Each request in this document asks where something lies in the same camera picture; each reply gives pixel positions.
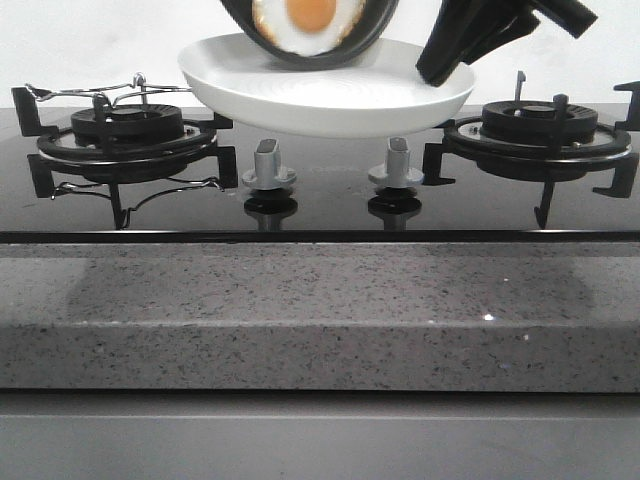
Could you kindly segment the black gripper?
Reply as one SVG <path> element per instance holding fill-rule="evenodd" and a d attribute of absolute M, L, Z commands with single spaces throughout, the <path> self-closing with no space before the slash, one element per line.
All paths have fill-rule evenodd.
<path fill-rule="evenodd" d="M 441 86 L 464 60 L 471 65 L 492 51 L 530 35 L 540 20 L 537 10 L 574 38 L 579 38 L 598 16 L 574 0 L 450 0 L 443 1 L 416 69 L 431 86 Z M 507 22 L 493 29 L 492 13 Z"/>

